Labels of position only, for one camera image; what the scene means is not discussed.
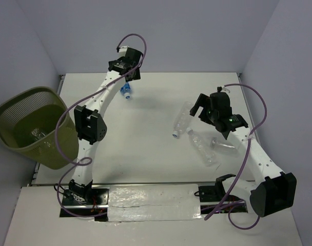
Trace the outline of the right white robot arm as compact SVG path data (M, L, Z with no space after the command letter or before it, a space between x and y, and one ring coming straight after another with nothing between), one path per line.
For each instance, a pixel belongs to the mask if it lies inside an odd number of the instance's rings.
M231 195L246 202L248 212L266 217L293 206L297 179L293 173L285 173L266 154L251 136L252 130L240 114L233 114L230 99L225 92L200 94L190 115L202 111L199 119L215 127L244 156L243 167L238 174L227 174L216 179L215 195L227 200ZM248 168L252 181L240 178Z

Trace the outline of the clear crushed plastic bottle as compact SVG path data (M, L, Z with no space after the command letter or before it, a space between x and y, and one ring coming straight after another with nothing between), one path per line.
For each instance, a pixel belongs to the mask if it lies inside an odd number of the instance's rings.
M54 141L52 137L42 129L33 129L29 136L32 142L38 143L43 148L54 148Z

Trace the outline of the blue label plastic bottle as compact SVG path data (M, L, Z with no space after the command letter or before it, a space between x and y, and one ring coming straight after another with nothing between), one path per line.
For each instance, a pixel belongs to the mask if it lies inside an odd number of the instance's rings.
M132 89L129 82L126 82L120 89L120 93L126 100L131 99Z

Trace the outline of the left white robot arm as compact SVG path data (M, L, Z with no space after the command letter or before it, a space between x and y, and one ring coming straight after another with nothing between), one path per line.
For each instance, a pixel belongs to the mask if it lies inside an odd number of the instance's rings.
M74 173L69 181L69 192L80 204L93 200L92 167L99 142L107 133L104 114L121 87L126 82L139 80L143 53L123 46L118 48L119 58L108 63L108 71L98 94L92 96L83 105L74 108L74 121L79 138L79 152Z

